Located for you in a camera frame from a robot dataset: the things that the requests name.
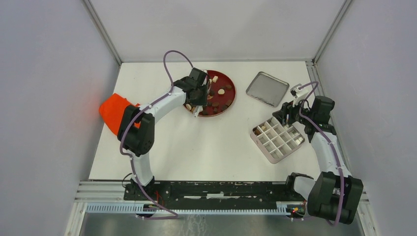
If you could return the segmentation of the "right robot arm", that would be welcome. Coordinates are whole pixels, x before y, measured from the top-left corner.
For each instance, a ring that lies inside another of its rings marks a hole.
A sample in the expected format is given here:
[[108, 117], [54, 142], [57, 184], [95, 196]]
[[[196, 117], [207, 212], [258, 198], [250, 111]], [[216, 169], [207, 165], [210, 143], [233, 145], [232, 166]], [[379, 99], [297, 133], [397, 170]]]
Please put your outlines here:
[[346, 168], [337, 146], [335, 128], [329, 123], [335, 102], [325, 96], [316, 96], [311, 108], [304, 107], [305, 102], [305, 99], [285, 102], [272, 115], [282, 124], [298, 122], [304, 125], [321, 172], [317, 180], [292, 174], [293, 182], [285, 185], [284, 195], [291, 201], [303, 196], [310, 216], [325, 219], [333, 225], [350, 225], [357, 212], [363, 183]]

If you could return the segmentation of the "metal tongs white handle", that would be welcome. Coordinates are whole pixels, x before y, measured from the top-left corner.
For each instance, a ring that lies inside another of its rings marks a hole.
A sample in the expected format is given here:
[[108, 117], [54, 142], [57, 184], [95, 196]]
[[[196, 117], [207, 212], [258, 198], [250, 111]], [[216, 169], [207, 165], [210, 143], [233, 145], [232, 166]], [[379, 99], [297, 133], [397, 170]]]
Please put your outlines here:
[[197, 117], [199, 113], [203, 110], [203, 106], [207, 105], [210, 86], [210, 78], [206, 77], [203, 84], [195, 90], [192, 101], [192, 104], [195, 106], [195, 110], [193, 112], [194, 117]]

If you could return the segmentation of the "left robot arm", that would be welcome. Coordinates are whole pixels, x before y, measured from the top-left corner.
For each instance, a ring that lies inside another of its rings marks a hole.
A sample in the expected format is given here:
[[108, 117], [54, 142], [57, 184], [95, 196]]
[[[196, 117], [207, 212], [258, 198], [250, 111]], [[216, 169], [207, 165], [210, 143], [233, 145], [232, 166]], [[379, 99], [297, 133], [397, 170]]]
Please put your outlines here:
[[154, 196], [154, 186], [150, 184], [154, 175], [150, 167], [149, 152], [155, 141], [155, 126], [173, 109], [190, 104], [207, 104], [209, 75], [206, 70], [193, 67], [188, 76], [171, 82], [170, 88], [161, 97], [147, 104], [124, 109], [117, 138], [120, 153], [130, 158], [132, 178], [137, 184], [135, 193], [142, 200]]

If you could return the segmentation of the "silver tin lid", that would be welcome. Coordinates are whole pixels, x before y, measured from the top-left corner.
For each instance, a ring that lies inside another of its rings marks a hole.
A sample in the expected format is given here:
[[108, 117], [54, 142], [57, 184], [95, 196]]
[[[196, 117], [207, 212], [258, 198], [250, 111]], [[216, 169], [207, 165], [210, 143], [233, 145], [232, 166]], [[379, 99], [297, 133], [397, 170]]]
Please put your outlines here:
[[289, 83], [260, 71], [249, 84], [246, 89], [246, 94], [266, 105], [276, 108], [288, 89]]

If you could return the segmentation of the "pink compartment box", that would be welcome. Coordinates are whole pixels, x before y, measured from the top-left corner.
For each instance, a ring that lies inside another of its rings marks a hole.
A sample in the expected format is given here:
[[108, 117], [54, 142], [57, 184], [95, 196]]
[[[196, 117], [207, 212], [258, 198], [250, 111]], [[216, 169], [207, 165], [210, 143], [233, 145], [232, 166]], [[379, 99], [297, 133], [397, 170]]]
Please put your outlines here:
[[251, 139], [271, 164], [277, 164], [298, 150], [305, 142], [292, 125], [282, 125], [275, 117], [255, 126]]

